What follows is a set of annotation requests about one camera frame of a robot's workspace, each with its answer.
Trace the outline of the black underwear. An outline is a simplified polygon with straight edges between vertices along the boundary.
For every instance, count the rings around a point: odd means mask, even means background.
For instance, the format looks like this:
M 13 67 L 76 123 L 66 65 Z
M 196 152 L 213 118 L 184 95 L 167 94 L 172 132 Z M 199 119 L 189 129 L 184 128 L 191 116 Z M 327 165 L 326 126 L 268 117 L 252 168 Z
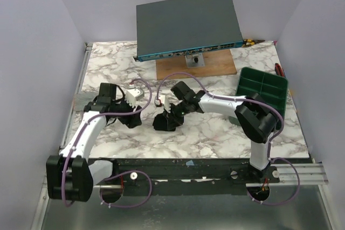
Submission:
M 176 121 L 164 114 L 156 115 L 153 121 L 153 128 L 156 131 L 175 131 L 177 127 Z

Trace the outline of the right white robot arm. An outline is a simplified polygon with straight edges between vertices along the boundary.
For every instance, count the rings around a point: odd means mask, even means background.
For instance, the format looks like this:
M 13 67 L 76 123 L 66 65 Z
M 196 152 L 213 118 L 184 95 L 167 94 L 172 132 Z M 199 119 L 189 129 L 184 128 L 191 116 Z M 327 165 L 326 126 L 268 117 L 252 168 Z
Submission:
M 243 132 L 251 140 L 251 157 L 248 176 L 253 182 L 261 182 L 267 177 L 267 166 L 273 133 L 283 119 L 279 112 L 267 105 L 261 96 L 217 96 L 204 90 L 195 93 L 187 84 L 180 81 L 171 88 L 180 100 L 170 106 L 169 117 L 177 124 L 189 113 L 216 113 L 235 116 Z

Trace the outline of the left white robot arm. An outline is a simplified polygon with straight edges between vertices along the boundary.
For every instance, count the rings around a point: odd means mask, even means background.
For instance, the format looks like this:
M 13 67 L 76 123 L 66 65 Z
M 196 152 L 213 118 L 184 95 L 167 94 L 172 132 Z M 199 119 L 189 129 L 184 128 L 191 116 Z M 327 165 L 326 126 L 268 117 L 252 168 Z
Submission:
M 83 93 L 74 99 L 74 108 L 82 111 L 82 121 L 70 142 L 46 161 L 47 191 L 51 199 L 89 200 L 95 184 L 104 180 L 114 184 L 120 172 L 110 161 L 88 162 L 91 150 L 103 128 L 120 121 L 129 129 L 141 125 L 144 97 L 138 88 L 122 90 L 113 83 L 101 83 L 97 94 Z

